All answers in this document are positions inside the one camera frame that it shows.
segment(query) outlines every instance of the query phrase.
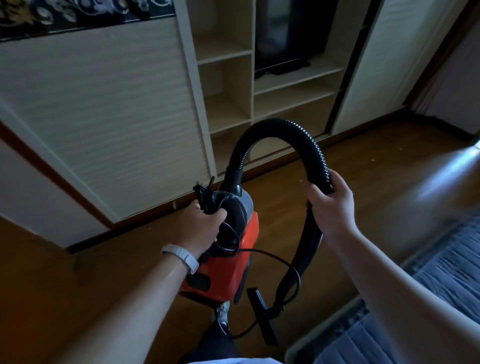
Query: shoe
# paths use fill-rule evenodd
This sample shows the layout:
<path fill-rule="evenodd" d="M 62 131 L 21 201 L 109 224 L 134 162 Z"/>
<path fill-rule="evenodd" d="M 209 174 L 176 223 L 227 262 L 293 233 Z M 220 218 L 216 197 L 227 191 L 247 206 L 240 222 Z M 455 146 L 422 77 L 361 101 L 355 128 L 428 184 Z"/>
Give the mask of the shoe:
<path fill-rule="evenodd" d="M 228 310 L 230 309 L 230 301 L 223 302 L 217 309 L 216 309 L 216 317 L 218 323 L 221 325 L 225 325 L 228 327 Z"/>

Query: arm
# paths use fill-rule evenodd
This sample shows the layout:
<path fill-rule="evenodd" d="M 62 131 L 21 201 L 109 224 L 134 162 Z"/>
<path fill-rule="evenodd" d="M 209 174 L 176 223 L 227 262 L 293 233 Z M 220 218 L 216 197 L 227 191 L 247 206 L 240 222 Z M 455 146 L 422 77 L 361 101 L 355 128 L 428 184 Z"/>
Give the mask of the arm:
<path fill-rule="evenodd" d="M 222 208 L 206 215 L 194 201 L 180 217 L 180 238 L 176 245 L 198 259 L 212 245 L 226 216 Z M 187 266 L 178 257 L 165 254 L 137 288 L 54 362 L 143 363 L 187 272 Z"/>
<path fill-rule="evenodd" d="M 352 191 L 330 171 L 334 193 L 302 182 L 315 220 L 373 316 L 406 363 L 477 363 L 480 325 L 435 296 L 358 230 Z"/>

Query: vacuum cleaner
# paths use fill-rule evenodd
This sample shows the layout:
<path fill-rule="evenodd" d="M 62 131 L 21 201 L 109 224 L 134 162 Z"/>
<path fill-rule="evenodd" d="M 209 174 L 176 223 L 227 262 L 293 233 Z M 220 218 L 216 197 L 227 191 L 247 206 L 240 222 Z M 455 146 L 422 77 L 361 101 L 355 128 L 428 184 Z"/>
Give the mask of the vacuum cleaner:
<path fill-rule="evenodd" d="M 277 118 L 253 124 L 235 145 L 219 189 L 213 190 L 213 177 L 208 186 L 197 184 L 193 188 L 204 213 L 214 214 L 218 209 L 224 208 L 227 211 L 227 218 L 220 225 L 216 241 L 200 257 L 198 270 L 195 274 L 189 274 L 183 282 L 180 294 L 214 310 L 225 301 L 237 304 L 244 289 L 252 252 L 265 254 L 282 262 L 288 266 L 288 271 L 278 285 L 273 305 L 267 307 L 257 288 L 248 288 L 246 292 L 256 320 L 241 334 L 231 335 L 234 339 L 240 338 L 258 324 L 266 344 L 278 346 L 279 339 L 272 320 L 278 317 L 283 307 L 298 295 L 300 278 L 320 245 L 322 232 L 313 218 L 312 205 L 308 203 L 303 232 L 291 263 L 271 253 L 254 249 L 259 233 L 258 215 L 253 210 L 252 198 L 241 187 L 241 178 L 243 164 L 252 147 L 269 137 L 289 143 L 298 152 L 308 180 L 318 186 L 324 194 L 332 192 L 323 154 L 313 138 L 301 126 Z M 295 291 L 287 298 L 289 290 L 294 285 Z M 220 328 L 226 335 L 230 335 L 221 325 Z"/>

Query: brown laminate floor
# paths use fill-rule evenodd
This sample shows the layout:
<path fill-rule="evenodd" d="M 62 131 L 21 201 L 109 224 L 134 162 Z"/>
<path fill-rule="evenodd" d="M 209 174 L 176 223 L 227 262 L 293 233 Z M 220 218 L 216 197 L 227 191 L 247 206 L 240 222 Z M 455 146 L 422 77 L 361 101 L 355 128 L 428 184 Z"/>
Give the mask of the brown laminate floor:
<path fill-rule="evenodd" d="M 480 151 L 470 144 L 421 119 L 401 119 L 330 146 L 324 154 L 354 192 L 360 229 L 401 261 L 480 207 Z M 305 218 L 303 177 L 297 161 L 244 184 L 259 214 L 257 248 L 292 258 Z M 177 218 L 178 213 L 169 215 L 75 257 L 31 234 L 17 237 L 15 226 L 0 223 L 9 236 L 0 253 L 13 259 L 0 266 L 11 277 L 9 298 L 0 307 L 8 317 L 0 320 L 0 355 L 12 362 L 47 360 L 151 269 L 162 245 L 174 239 Z M 18 239 L 22 243 L 10 243 Z M 246 287 L 260 288 L 271 304 L 284 274 L 275 260 L 254 255 Z M 284 346 L 265 346 L 257 327 L 238 347 L 246 357 L 282 360 L 289 345 L 355 294 L 337 259 L 321 244 L 302 277 L 298 298 L 276 320 Z M 147 362 L 175 363 L 195 347 L 210 320 L 209 309 L 177 297 Z M 231 331 L 242 331 L 253 320 L 244 295 L 230 309 Z"/>

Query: wristband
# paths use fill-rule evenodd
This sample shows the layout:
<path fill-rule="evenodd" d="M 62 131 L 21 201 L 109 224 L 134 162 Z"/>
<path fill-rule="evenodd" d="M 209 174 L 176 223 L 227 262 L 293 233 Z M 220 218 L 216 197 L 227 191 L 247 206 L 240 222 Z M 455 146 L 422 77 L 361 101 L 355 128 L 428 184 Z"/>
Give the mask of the wristband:
<path fill-rule="evenodd" d="M 193 255 L 181 246 L 168 244 L 162 248 L 162 254 L 170 253 L 180 258 L 190 269 L 190 274 L 194 274 L 198 269 L 198 262 Z"/>

